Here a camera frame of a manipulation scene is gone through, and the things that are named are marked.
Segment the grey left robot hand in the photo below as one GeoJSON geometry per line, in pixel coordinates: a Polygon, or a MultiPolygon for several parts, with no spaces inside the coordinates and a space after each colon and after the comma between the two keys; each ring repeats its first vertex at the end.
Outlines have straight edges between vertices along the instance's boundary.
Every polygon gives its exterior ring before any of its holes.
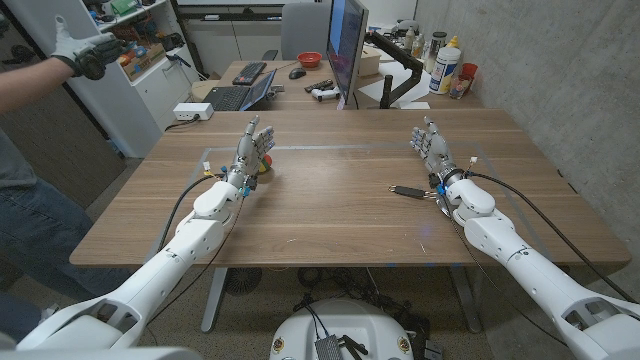
{"type": "Polygon", "coordinates": [[[256,131],[260,116],[255,115],[240,138],[226,181],[241,188],[248,178],[256,177],[264,156],[275,145],[274,129],[268,126],[256,131]]]}

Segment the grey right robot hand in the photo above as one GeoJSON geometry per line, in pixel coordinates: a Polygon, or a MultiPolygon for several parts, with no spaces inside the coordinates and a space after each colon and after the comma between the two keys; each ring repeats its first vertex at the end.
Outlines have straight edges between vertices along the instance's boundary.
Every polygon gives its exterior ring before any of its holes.
{"type": "Polygon", "coordinates": [[[430,187],[451,186],[454,182],[463,179],[464,171],[455,164],[453,155],[436,123],[428,116],[424,117],[424,122],[425,129],[413,128],[410,145],[424,162],[430,187]]]}

